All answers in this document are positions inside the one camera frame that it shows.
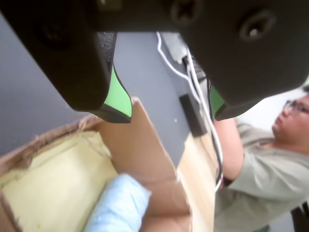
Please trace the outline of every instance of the green accent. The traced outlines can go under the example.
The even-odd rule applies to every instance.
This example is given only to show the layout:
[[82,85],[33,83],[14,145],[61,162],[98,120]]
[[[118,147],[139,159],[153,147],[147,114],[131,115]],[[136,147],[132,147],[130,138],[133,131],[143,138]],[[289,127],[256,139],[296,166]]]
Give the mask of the green accent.
[[112,66],[110,89],[108,91],[104,104],[120,111],[128,117],[132,117],[131,98],[119,83],[114,69],[114,65]]
[[215,116],[218,110],[224,105],[225,101],[213,86],[211,86],[210,100],[212,114]]

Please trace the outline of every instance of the gray shirt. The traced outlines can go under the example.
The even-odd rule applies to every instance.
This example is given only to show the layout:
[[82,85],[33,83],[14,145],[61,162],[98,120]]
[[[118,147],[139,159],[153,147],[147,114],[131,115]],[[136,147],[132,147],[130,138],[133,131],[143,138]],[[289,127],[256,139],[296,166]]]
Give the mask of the gray shirt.
[[261,146],[273,135],[248,124],[238,124],[238,130],[244,164],[216,195],[215,232],[253,232],[309,196],[309,156]]

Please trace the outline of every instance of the wooden floor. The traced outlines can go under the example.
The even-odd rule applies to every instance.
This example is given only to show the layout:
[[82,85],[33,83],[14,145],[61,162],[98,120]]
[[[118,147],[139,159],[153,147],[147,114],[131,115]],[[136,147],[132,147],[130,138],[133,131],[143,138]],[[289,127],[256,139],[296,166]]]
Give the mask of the wooden floor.
[[192,208],[192,231],[213,232],[217,161],[207,134],[201,138],[188,136],[177,171]]

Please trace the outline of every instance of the glasses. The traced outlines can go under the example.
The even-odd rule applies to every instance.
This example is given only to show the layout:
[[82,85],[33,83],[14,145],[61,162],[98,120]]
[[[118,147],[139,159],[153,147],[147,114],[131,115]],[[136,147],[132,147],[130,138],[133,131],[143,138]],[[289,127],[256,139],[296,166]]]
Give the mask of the glasses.
[[291,108],[290,113],[295,115],[299,113],[309,114],[309,105],[306,105],[302,102],[297,101],[287,101],[283,107],[283,109]]

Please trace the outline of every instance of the man's arm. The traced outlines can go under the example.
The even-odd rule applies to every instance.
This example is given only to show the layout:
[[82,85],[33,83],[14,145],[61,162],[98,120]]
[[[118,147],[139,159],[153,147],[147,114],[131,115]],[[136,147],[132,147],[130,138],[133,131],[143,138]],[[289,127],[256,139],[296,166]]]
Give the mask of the man's arm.
[[223,151],[223,176],[235,180],[244,162],[244,148],[233,118],[214,122]]

